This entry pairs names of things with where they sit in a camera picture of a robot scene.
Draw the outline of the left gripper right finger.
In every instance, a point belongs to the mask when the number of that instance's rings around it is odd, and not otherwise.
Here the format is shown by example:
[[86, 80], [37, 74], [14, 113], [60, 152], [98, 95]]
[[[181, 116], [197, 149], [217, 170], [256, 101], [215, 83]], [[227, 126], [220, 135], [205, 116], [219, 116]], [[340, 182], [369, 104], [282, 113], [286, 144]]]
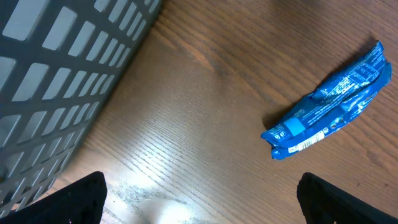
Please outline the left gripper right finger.
[[382, 212], [320, 177], [306, 172], [297, 186], [297, 199], [307, 223], [397, 224]]

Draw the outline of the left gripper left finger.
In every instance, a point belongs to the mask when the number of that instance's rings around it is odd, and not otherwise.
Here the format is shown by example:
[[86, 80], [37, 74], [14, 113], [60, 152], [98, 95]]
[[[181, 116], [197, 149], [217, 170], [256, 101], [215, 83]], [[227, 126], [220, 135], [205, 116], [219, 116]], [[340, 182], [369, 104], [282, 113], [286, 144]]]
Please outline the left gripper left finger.
[[1, 224], [99, 224], [107, 196], [104, 174], [93, 172], [1, 219]]

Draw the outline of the blue snack wrapper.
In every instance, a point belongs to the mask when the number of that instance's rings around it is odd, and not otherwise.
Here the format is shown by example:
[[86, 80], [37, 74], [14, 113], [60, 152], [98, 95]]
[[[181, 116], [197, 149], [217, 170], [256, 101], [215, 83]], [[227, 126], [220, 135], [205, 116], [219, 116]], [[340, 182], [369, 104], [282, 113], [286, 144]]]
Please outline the blue snack wrapper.
[[261, 137], [271, 145], [273, 159], [310, 147], [356, 119], [390, 82], [392, 65], [384, 46], [375, 46], [304, 96]]

